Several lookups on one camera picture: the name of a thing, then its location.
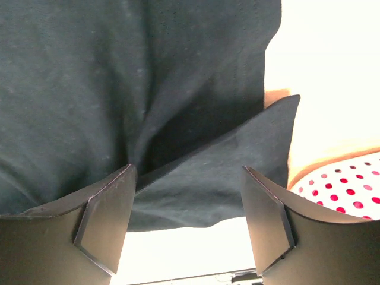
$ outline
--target white fabric with red dots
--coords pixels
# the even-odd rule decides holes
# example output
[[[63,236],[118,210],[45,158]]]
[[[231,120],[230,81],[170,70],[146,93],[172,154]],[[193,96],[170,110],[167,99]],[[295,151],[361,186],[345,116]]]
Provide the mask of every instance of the white fabric with red dots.
[[[291,191],[335,211],[380,220],[380,153],[321,167]]]

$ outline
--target black plastic piece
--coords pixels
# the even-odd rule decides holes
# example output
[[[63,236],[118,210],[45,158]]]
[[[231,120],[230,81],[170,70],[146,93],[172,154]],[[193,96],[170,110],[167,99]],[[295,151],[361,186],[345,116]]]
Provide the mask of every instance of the black plastic piece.
[[[380,284],[380,221],[322,207],[248,167],[242,198],[264,285]]]
[[[109,285],[135,183],[127,166],[56,201],[0,216],[0,284]]]

